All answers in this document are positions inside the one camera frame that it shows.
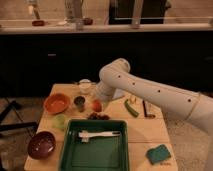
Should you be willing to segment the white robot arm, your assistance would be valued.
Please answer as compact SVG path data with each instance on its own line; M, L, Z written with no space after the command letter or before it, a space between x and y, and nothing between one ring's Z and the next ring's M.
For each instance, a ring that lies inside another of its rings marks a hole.
M124 58L102 67L99 78L94 96L100 101L110 101L115 91L121 89L186 119L206 132L211 137L211 144L204 171L213 171L213 98L131 75L130 64Z

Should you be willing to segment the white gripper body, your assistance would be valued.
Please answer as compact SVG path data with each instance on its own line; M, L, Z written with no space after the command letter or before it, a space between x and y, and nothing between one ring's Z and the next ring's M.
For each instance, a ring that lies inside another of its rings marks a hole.
M94 96L102 102L110 101L114 93L115 89L102 81L100 81L94 89Z

